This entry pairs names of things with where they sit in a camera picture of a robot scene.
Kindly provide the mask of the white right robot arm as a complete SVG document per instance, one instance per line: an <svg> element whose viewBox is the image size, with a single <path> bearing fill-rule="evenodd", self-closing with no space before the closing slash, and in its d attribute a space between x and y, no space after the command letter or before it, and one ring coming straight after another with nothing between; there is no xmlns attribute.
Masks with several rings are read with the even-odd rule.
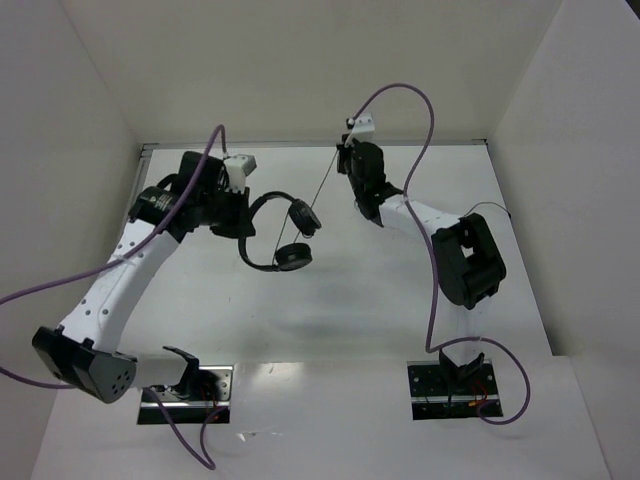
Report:
<svg viewBox="0 0 640 480"><path fill-rule="evenodd" d="M382 149L346 136L337 144L337 171L348 177L364 218L414 239L429 239L444 305L456 317L459 337L470 337L438 353L441 387L460 394L475 381L484 363L477 339L490 298L506 277L506 266L484 217L448 214L415 200L387 180Z"/></svg>

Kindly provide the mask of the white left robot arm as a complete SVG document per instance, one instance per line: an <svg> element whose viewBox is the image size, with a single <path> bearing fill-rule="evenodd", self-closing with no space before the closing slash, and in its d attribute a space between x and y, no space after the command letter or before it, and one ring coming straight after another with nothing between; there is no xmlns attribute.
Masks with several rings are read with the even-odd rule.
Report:
<svg viewBox="0 0 640 480"><path fill-rule="evenodd" d="M184 238L205 226L237 239L254 233L247 177L254 156L218 159L183 154L178 172L142 190L110 260L79 305L54 328L41 327L32 345L59 380L111 404L131 388L167 387L179 398L201 386L197 357L176 347L146 357L119 352L126 323L162 264Z"/></svg>

